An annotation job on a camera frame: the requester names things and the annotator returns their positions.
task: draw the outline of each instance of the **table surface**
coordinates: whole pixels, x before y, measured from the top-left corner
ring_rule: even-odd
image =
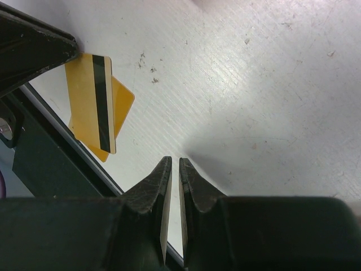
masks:
[[[361,1],[4,2],[111,57],[135,102],[103,167],[127,190],[173,157],[179,253],[180,157],[228,195],[360,199]],[[64,67],[31,84],[67,124]]]

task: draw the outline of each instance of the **metal bolt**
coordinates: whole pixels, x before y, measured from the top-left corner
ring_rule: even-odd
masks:
[[[0,117],[0,134],[2,134],[7,140],[12,140],[12,130],[6,120]]]

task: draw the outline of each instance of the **yellow card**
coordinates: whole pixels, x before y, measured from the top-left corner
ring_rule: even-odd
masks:
[[[113,88],[113,108],[114,108],[114,120],[115,120],[115,138],[117,138],[121,127],[128,115],[131,105],[134,102],[134,94],[124,87],[118,80],[112,76],[112,88]],[[72,117],[69,122],[69,129],[73,131]],[[105,162],[108,159],[109,153],[96,148],[91,145],[85,144],[89,150],[95,154],[100,161]]]
[[[65,72],[75,138],[115,154],[111,59],[82,53]]]

